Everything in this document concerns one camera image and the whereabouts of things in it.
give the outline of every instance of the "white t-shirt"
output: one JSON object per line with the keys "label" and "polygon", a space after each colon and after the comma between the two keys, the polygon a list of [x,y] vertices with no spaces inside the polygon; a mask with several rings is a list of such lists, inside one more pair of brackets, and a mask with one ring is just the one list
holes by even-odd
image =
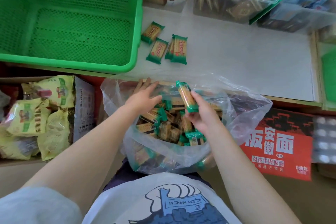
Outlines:
{"label": "white t-shirt", "polygon": [[241,223],[200,181],[161,173],[103,192],[82,220],[73,201],[49,188],[23,188],[0,199],[0,223]]}

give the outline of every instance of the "red cardboard box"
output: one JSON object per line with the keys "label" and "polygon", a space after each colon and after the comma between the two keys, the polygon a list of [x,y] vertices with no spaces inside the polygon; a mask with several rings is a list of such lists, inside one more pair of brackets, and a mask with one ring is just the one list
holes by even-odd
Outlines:
{"label": "red cardboard box", "polygon": [[311,181],[313,116],[271,108],[242,150],[258,170]]}

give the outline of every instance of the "white shelf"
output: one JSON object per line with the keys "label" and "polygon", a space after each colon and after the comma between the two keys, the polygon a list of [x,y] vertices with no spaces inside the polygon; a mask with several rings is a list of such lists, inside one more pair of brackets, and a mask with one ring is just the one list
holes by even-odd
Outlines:
{"label": "white shelf", "polygon": [[143,8],[142,31],[155,21],[166,26],[159,35],[165,41],[172,34],[188,37],[188,64],[164,58],[161,65],[146,61],[152,45],[141,42],[137,65],[129,75],[179,69],[196,78],[208,71],[259,94],[314,101],[308,36],[196,16],[192,5],[193,0],[188,0],[180,14]]}

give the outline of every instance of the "graphic print on shirt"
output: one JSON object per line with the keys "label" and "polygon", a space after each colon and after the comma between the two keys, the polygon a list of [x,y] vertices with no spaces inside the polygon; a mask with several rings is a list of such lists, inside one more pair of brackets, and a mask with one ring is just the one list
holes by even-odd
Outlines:
{"label": "graphic print on shirt", "polygon": [[145,195],[149,216],[128,220],[129,224],[229,224],[199,191],[189,184],[165,184]]}

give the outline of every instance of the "gray sleeve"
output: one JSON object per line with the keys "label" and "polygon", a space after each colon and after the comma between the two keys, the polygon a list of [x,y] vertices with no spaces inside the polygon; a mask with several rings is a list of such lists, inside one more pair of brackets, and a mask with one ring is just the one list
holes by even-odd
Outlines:
{"label": "gray sleeve", "polygon": [[0,223],[77,224],[76,203],[49,188],[22,188],[0,199]]}

